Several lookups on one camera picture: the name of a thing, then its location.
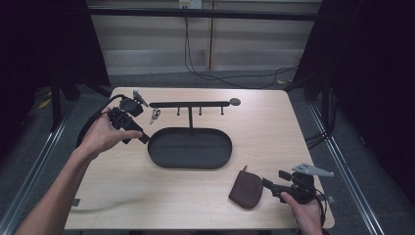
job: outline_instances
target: wooden table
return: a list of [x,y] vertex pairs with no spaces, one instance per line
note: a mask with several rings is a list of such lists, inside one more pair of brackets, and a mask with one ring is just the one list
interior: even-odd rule
[[[230,161],[214,170],[168,169],[155,165],[147,146],[138,140],[123,143],[101,154],[89,166],[76,195],[66,229],[280,229],[298,227],[291,208],[264,189],[259,204],[244,210],[228,199],[238,172],[247,171],[274,183],[291,185],[278,170],[292,172],[308,163],[306,148],[287,93],[275,90],[117,88],[115,94],[132,97],[138,89],[147,103],[172,101],[229,101],[241,105],[193,109],[194,127],[216,128],[232,140]],[[118,106],[119,100],[111,107]],[[187,109],[161,109],[150,124],[153,110],[135,121],[152,136],[158,130],[189,126]],[[318,177],[315,186],[322,189]],[[325,227],[334,225],[330,208]]]

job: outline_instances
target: brown leather pouch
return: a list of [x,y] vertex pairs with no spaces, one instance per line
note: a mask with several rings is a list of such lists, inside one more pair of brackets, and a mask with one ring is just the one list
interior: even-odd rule
[[246,168],[239,171],[229,199],[243,209],[252,209],[259,203],[263,186],[261,178],[246,172]]

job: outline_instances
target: wall outlet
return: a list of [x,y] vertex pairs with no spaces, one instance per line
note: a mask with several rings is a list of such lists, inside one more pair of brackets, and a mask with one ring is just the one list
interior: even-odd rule
[[190,9],[202,9],[202,0],[190,0]]
[[179,9],[190,9],[190,0],[179,0]]

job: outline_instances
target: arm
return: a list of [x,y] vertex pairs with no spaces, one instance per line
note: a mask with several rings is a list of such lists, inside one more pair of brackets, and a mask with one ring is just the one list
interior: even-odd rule
[[281,197],[292,208],[293,216],[300,225],[301,235],[323,235],[320,208],[315,199],[305,205],[300,205],[286,192],[282,192]]
[[89,128],[82,144],[72,152],[55,182],[23,221],[16,234],[62,234],[73,198],[89,164],[100,153],[111,149],[120,140],[141,136],[142,133],[135,130],[116,130],[111,126],[106,115],[100,116]]

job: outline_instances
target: black oval tray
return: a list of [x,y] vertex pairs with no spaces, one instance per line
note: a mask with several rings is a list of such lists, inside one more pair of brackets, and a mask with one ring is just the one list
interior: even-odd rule
[[215,169],[228,163],[232,141],[218,129],[168,127],[156,132],[147,148],[161,167]]

